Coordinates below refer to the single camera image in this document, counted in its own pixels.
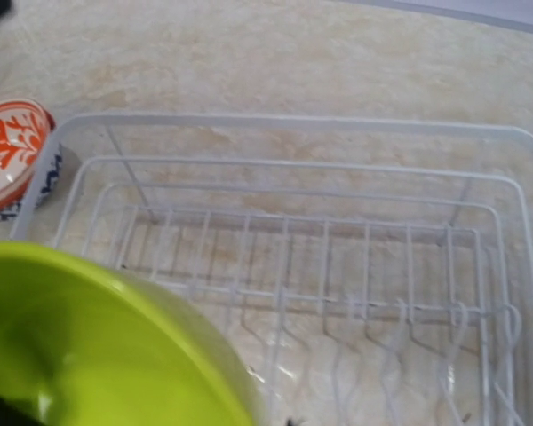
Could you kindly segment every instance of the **lime green plastic bowl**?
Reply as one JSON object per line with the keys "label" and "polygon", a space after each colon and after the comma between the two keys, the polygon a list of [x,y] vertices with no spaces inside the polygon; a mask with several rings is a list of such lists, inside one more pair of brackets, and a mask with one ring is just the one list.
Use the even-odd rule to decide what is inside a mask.
{"label": "lime green plastic bowl", "polygon": [[254,426],[254,383],[219,332],[155,284],[0,242],[0,396],[62,426]]}

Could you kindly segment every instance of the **wire basket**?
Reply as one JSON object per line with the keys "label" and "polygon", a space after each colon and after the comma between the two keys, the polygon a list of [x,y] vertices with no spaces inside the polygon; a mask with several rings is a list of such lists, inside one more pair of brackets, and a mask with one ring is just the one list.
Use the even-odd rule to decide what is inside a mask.
{"label": "wire basket", "polygon": [[[70,190],[34,213],[59,143]],[[533,425],[529,133],[92,114],[39,164],[11,238],[183,295],[273,425]]]}

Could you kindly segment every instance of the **patterned ceramic bowl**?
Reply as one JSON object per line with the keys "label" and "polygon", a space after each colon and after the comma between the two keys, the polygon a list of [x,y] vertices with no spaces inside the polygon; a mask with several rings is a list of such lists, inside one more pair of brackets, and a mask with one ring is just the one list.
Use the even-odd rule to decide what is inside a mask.
{"label": "patterned ceramic bowl", "polygon": [[[0,221],[18,216],[21,199],[34,176],[34,163],[55,127],[52,116],[29,99],[0,103]],[[61,154],[50,164],[37,204],[60,176]]]}

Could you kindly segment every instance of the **dish drying rack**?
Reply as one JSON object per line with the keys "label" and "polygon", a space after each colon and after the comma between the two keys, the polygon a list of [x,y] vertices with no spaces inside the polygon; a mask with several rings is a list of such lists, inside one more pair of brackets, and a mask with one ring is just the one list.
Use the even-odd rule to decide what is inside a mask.
{"label": "dish drying rack", "polygon": [[[59,144],[82,164],[34,212]],[[49,138],[11,238],[53,231],[194,303],[273,425],[533,425],[524,130],[81,115]]]}

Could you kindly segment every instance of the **blue and white pattern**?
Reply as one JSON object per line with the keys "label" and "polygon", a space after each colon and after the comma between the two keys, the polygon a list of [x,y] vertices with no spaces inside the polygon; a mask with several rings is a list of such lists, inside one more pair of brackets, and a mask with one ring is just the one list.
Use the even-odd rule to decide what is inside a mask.
{"label": "blue and white pattern", "polygon": [[[45,177],[44,186],[42,187],[40,194],[37,196],[36,207],[40,206],[49,196],[49,194],[55,189],[58,180],[60,180],[62,163],[63,158],[61,156],[61,149],[59,149],[50,163],[49,171]],[[18,216],[21,209],[21,202],[22,199],[20,198],[3,209],[0,209],[0,222],[3,222],[4,220],[10,220]]]}

